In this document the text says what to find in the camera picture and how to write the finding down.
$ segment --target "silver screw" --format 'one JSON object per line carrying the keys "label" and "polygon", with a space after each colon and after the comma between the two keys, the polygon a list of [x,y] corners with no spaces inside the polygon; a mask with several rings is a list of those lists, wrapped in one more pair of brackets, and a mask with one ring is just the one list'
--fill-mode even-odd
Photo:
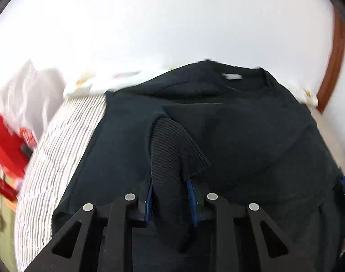
{"label": "silver screw", "polygon": [[83,206],[83,210],[84,210],[85,212],[89,212],[89,211],[93,210],[93,204],[91,204],[91,203],[86,203],[86,204]]}
{"label": "silver screw", "polygon": [[127,201],[133,201],[136,198],[136,196],[133,193],[129,193],[125,195],[125,200]]}
{"label": "silver screw", "polygon": [[213,192],[208,193],[206,197],[210,201],[216,201],[218,199],[218,195]]}
{"label": "silver screw", "polygon": [[250,203],[250,204],[249,204],[249,208],[250,208],[252,211],[257,211],[257,210],[259,210],[259,206],[258,206],[256,203]]}

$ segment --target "striped bed sheet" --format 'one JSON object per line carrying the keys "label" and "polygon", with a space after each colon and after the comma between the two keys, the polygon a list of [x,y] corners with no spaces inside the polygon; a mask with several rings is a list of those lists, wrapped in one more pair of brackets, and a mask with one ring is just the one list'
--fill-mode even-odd
{"label": "striped bed sheet", "polygon": [[104,95],[66,100],[43,133],[18,197],[14,247],[19,272],[50,241],[52,214],[105,108]]}

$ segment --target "brown wooden trim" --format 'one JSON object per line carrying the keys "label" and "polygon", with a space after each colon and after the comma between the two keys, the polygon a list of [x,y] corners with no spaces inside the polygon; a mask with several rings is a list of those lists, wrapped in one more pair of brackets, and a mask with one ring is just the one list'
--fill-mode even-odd
{"label": "brown wooden trim", "polygon": [[325,77],[322,80],[320,89],[317,93],[318,106],[317,109],[323,113],[327,103],[330,100],[332,92],[335,88],[337,79],[340,75],[343,56],[345,54],[345,22],[341,15],[334,8],[334,30],[332,51],[327,66]]}

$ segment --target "green floor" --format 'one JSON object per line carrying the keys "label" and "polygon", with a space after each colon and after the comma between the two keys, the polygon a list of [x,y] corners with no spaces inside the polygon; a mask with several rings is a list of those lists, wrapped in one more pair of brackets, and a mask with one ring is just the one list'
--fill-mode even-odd
{"label": "green floor", "polygon": [[0,232],[0,259],[4,262],[10,272],[16,272],[17,269],[14,253],[15,213],[6,205],[6,198],[4,197],[1,197],[0,210],[4,220],[3,230]]}

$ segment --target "white tag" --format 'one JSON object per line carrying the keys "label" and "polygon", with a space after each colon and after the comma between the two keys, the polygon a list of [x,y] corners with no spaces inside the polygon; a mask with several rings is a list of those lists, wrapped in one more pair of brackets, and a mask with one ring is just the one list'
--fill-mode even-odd
{"label": "white tag", "polygon": [[226,77],[227,80],[241,80],[243,77],[242,75],[238,75],[238,74],[230,74],[230,73],[223,73],[222,74],[224,77]]}

